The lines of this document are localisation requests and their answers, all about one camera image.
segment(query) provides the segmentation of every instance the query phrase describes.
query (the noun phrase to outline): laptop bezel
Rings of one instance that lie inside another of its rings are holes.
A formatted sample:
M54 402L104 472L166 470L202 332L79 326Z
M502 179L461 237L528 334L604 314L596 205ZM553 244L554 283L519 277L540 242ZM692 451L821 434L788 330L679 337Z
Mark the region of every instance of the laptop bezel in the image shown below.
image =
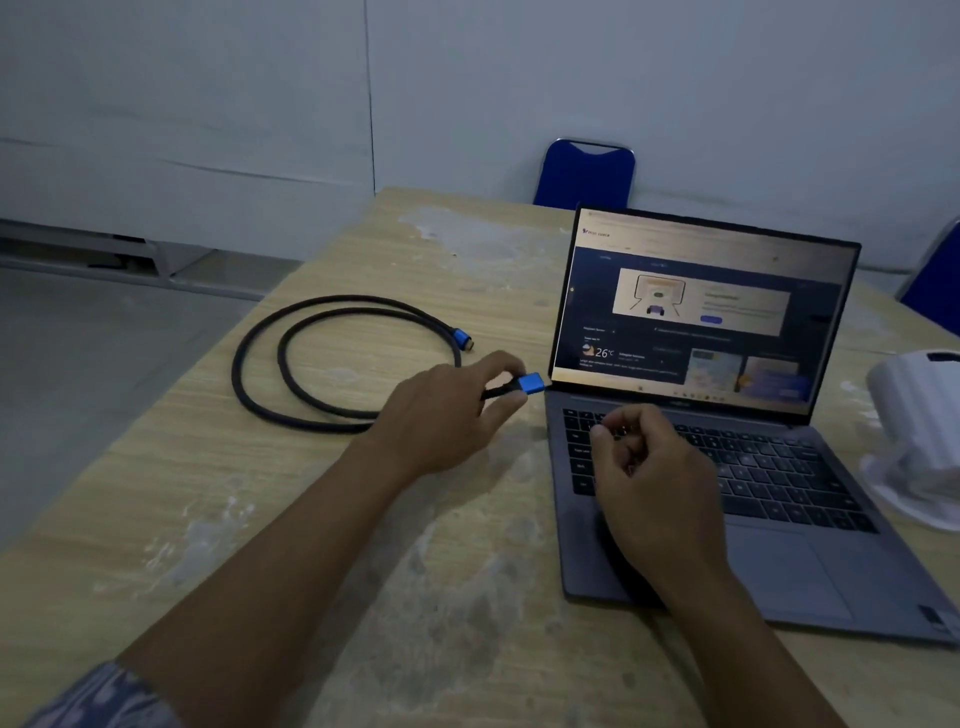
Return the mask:
M853 263L850 267L850 272L847 276L847 280L844 286L843 298L840 302L840 307L836 314L836 325L833 327L833 331L830 333L827 347L826 347L826 356L824 359L824 366L820 371L820 375L817 381L813 382L813 388L810 397L810 408L809 412L805 414L798 414L795 412L774 412L765 409L757 409L754 407L743 407L732 404L722 404L719 402L709 402L702 400L678 400L673 397L667 397L664 395L653 395L644 392L632 392L626 389L612 389L610 387L602 387L595 384L573 384L570 382L563 381L553 381L553 369L554 361L557 357L557 346L560 343L560 325L564 317L564 303L566 301L566 287L569 284L570 280L570 267L573 263L573 252L576 248L577 241L577 230L580 229L580 213L585 210L591 210L596 212L608 212L613 214L622 214L629 215L632 217L646 217L653 220L663 220L665 222L672 223L684 223L687 225L696 225L702 228L713 228L715 230L725 230L725 231L735 231L735 232L747 232L754 235L768 235L771 237L779 237L787 240L798 240L808 243L821 243L824 245L834 245L843 248L848 248L853 251ZM830 357L833 354L833 344L836 341L837 332L840 330L840 320L843 317L844 309L847 306L847 300L850 297L850 290L853 283L853 275L856 272L856 263L860 257L860 252L863 249L863 246L860 243L854 243L850 240L838 240L828 237L820 237L818 235L803 235L795 232L787 231L775 231L769 230L766 228L755 228L749 225L736 225L735 223L725 223L719 222L716 220L707 220L705 218L699 217L683 217L681 215L669 215L662 212L652 212L650 210L641 210L641 209L632 209L632 208L623 208L615 209L610 207L598 207L593 205L579 205L577 207L576 214L573 218L573 229L570 235L570 247L566 255L566 269L564 271L564 287L561 289L562 295L560 296L560 307L557 310L557 323L554 326L553 330L553 346L550 349L550 363L548 374L551 379L550 388L558 392L568 392L571 394L581 394L589 395L592 397L604 397L615 400L623 401L637 401L644 402L649 401L655 404L660 404L670 407L683 407L690 410L696 410L702 414L716 415L716 416L725 416L725 417L737 417L742 419L749 420L761 420L766 422L779 423L782 425L788 426L806 426L810 424L811 419L813 418L813 411L817 404L817 398L820 396L820 388L824 382L824 376L827 372L827 366L830 361Z

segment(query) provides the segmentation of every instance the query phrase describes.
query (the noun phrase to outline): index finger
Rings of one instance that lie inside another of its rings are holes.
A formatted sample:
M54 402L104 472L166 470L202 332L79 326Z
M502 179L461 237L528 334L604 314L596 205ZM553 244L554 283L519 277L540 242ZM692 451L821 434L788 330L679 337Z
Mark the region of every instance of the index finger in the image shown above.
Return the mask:
M618 407L603 419L601 425L611 430L618 427L638 429L643 433L643 438L650 449L680 437L655 404L627 404Z
M513 376L523 376L527 373L527 368L523 366L519 357L504 351L489 353L480 361L464 369L475 374L484 384L504 372L510 372Z

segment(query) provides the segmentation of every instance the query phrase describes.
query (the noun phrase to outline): laptop keyboard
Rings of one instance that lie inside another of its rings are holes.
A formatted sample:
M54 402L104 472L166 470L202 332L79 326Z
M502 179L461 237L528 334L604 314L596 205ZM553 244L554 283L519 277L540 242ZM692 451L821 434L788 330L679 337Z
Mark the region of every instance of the laptop keyboard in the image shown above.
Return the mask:
M573 492L592 496L589 430L602 412L564 410ZM812 443L749 432L673 425L717 468L724 513L822 528L877 533L860 504ZM622 437L625 431L615 433Z

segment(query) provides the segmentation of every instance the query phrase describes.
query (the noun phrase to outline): chair backrest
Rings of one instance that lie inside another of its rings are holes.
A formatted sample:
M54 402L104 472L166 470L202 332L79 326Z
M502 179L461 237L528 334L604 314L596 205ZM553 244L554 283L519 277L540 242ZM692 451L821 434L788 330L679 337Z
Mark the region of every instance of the chair backrest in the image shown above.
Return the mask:
M557 139L543 157L534 205L626 207L635 167L634 153L626 147Z
M900 302L960 336L960 218L930 246L926 261L900 290Z

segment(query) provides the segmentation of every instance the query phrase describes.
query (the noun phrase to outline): blue connector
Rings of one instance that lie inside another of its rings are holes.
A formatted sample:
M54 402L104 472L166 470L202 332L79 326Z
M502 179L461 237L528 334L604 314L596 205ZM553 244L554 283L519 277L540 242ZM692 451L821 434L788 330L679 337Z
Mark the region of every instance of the blue connector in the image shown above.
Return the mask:
M528 395L535 395L537 392L542 392L546 389L546 384L543 383L543 377L536 373L518 376L516 383L519 384L519 388Z
M453 340L457 342L461 352L469 352L473 349L473 339L462 328L453 329Z

